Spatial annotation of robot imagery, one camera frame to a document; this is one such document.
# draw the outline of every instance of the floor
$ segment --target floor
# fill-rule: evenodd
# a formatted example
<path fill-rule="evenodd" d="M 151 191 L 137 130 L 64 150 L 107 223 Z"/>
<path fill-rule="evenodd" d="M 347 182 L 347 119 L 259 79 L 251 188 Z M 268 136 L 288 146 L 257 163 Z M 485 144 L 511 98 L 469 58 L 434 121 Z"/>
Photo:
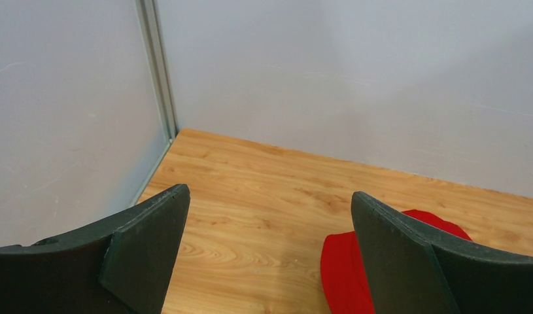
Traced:
<path fill-rule="evenodd" d="M 142 200 L 177 183 L 191 206 L 163 313 L 329 313 L 319 260 L 352 230 L 362 190 L 533 256 L 533 199 L 196 130 L 182 130 Z"/>

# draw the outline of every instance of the red hat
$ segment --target red hat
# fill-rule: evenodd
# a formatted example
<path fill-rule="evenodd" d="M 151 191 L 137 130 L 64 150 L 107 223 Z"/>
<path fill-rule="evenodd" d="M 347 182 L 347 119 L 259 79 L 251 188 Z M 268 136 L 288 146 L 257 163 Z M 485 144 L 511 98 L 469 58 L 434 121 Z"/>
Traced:
<path fill-rule="evenodd" d="M 432 213 L 413 209 L 403 214 L 472 241 L 459 226 Z M 333 314 L 375 313 L 355 232 L 326 237 L 320 257 L 320 277 Z"/>

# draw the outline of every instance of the white wall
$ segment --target white wall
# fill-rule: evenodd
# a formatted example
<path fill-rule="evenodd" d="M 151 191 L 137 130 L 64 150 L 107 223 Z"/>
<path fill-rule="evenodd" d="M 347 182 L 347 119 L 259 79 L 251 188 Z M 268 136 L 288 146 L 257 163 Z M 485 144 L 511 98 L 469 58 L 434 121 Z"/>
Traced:
<path fill-rule="evenodd" d="M 533 196 L 533 0 L 159 0 L 180 127 Z"/>
<path fill-rule="evenodd" d="M 134 1 L 0 1 L 0 246 L 126 208 L 166 145 Z"/>

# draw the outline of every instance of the wooden floor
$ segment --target wooden floor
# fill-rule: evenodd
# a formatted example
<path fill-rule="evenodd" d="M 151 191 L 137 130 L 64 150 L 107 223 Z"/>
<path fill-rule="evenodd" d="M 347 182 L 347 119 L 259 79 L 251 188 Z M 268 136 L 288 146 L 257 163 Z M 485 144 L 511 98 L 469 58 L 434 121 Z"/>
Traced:
<path fill-rule="evenodd" d="M 352 230 L 358 190 L 533 255 L 532 199 L 379 167 L 182 130 L 142 200 L 177 183 L 192 200 L 164 313 L 329 313 L 322 243 Z"/>

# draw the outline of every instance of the baseball cap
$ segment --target baseball cap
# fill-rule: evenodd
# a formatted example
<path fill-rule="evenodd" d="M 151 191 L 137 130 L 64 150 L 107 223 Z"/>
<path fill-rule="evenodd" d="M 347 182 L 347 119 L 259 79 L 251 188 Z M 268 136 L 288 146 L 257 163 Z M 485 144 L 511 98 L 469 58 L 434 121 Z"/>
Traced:
<path fill-rule="evenodd" d="M 461 227 L 432 213 L 412 209 L 403 214 L 472 241 Z M 320 277 L 333 314 L 375 313 L 355 232 L 326 237 L 320 257 Z"/>

